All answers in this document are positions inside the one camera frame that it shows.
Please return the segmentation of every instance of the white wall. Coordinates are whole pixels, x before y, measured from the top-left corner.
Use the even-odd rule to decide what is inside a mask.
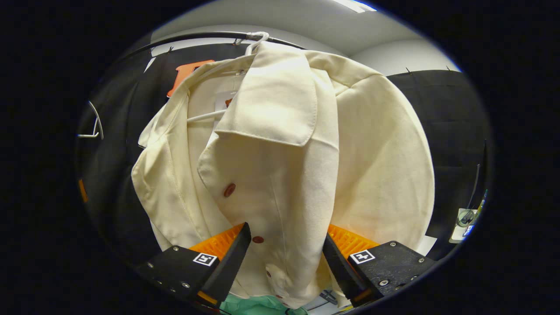
[[[385,76],[421,70],[459,71],[449,57],[427,40],[398,40],[377,45],[350,56]]]
[[[281,40],[285,40],[285,41],[289,41],[290,43],[299,45],[301,47],[304,47],[308,50],[318,50],[321,52],[327,52],[327,53],[332,53],[332,54],[337,54],[337,55],[341,55],[344,57],[347,57],[345,54],[343,54],[342,52],[329,47],[323,43],[320,43],[316,40],[312,40],[310,38],[298,35],[298,34],[294,34],[294,33],[290,33],[290,32],[286,32],[283,30],[278,30],[278,29],[273,29],[270,27],[264,27],[264,26],[258,26],[258,25],[212,25],[212,26],[204,26],[204,27],[196,27],[194,29],[188,29],[188,30],[184,30],[181,32],[177,32],[177,33],[173,33],[171,35],[167,35],[164,37],[159,37],[159,38],[152,38],[151,42],[154,43],[156,41],[162,40],[162,39],[166,39],[166,38],[170,38],[170,37],[174,37],[174,36],[178,36],[178,35],[185,35],[185,34],[191,34],[191,33],[201,33],[201,32],[212,32],[212,31],[226,31],[226,32],[244,32],[244,33],[249,33],[249,32],[257,32],[257,31],[263,31],[263,32],[267,32],[268,34],[270,34],[271,37],[277,38],[277,39],[281,39]],[[216,39],[212,39],[211,41],[205,41],[205,43],[208,44],[212,44],[212,43],[233,43],[234,39],[220,39],[220,40],[216,40]],[[243,43],[252,43],[252,41],[243,41]]]

